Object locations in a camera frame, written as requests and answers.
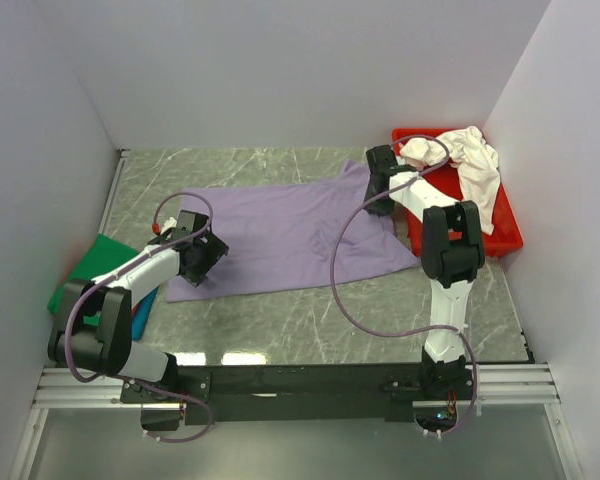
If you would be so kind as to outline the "white t-shirt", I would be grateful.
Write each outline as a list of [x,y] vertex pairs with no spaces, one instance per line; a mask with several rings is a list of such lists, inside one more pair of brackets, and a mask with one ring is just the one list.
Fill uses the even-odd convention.
[[417,170],[438,164],[445,158],[442,142],[449,150],[449,163],[456,169],[463,200],[473,201],[479,210],[482,232],[494,232],[493,212],[501,185],[499,155],[475,126],[444,132],[437,141],[412,138],[398,143],[399,156]]

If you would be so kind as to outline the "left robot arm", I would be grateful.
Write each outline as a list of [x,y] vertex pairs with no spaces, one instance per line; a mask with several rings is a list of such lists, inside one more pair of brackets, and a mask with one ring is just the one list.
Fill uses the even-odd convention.
[[156,401],[173,399],[180,388],[177,361],[132,339],[133,310],[172,278],[199,286],[228,250],[212,232],[207,215],[181,211],[175,226],[130,261],[91,280],[65,284],[47,347],[49,359],[66,364],[69,343],[75,368],[143,380]]

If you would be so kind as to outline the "green folded t-shirt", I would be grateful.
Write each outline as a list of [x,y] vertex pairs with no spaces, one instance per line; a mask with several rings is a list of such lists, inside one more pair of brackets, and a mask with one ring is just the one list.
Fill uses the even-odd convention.
[[98,234],[90,248],[71,270],[65,282],[59,286],[47,303],[47,309],[56,314],[64,286],[69,280],[89,280],[120,267],[133,259],[138,251],[106,235]]

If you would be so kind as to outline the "black base beam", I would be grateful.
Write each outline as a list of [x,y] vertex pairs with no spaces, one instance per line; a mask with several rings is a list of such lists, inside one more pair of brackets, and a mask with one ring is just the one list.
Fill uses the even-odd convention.
[[469,368],[450,371],[419,363],[331,365],[182,366],[181,402],[141,386],[121,391],[123,405],[138,405],[152,430],[175,429],[174,416],[150,408],[180,410],[186,425],[203,425],[207,408],[217,422],[382,419],[411,422],[414,406],[469,400],[475,381]]

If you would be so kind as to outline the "blue folded t-shirt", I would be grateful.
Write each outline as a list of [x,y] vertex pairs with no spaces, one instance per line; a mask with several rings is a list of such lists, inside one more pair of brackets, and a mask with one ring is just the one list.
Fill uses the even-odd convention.
[[146,308],[145,312],[143,315],[139,315],[136,317],[132,317],[132,323],[131,323],[131,339],[133,341],[139,341],[142,339],[145,329],[146,329],[146,325],[148,323],[149,320],[149,316],[151,313],[151,309],[153,306],[153,303],[156,299],[158,293],[158,289],[154,289],[152,290],[150,293],[148,293],[142,300],[144,301],[144,306]]

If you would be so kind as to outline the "purple t-shirt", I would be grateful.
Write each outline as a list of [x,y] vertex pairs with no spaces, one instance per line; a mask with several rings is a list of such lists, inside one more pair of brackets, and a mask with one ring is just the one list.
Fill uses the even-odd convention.
[[227,255],[194,287],[168,283],[170,303],[349,283],[418,266],[393,222],[365,211],[369,169],[347,160],[337,176],[308,184],[193,188],[184,210],[213,210]]

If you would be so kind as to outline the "red plastic bin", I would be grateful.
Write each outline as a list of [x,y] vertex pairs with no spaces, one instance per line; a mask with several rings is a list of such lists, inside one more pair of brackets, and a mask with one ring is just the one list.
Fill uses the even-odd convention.
[[[401,127],[392,131],[391,138],[393,142],[404,143],[403,137],[418,134],[437,137],[447,131],[449,128]],[[444,166],[436,172],[428,174],[426,179],[444,194],[457,199],[461,197],[459,176],[457,169],[453,166]],[[403,216],[408,230],[406,237],[409,239],[411,250],[416,256],[420,256],[422,223],[409,211],[406,211]],[[487,257],[502,258],[523,247],[523,238],[503,184],[500,184],[496,194],[492,223],[494,225],[492,234],[483,235]]]

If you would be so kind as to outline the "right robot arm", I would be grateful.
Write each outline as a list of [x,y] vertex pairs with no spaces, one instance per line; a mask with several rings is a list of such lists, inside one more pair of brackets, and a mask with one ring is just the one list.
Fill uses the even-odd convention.
[[424,395],[440,399],[454,386],[444,365],[464,356],[458,332],[465,325],[469,293],[485,253],[477,205],[456,200],[435,188],[409,165],[398,163],[388,145],[366,151],[370,171],[365,210],[389,216],[399,204],[421,223],[420,261],[431,283],[430,325],[424,358],[434,365],[421,371]]

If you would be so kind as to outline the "aluminium rail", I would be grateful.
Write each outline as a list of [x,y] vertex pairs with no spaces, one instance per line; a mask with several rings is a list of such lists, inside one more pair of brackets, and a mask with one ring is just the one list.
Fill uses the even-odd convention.
[[[477,404],[549,405],[561,398],[546,364],[478,366]],[[65,368],[45,368],[32,402],[34,409],[158,409],[174,410],[174,401],[124,403],[123,382],[100,377],[90,383],[77,381]]]

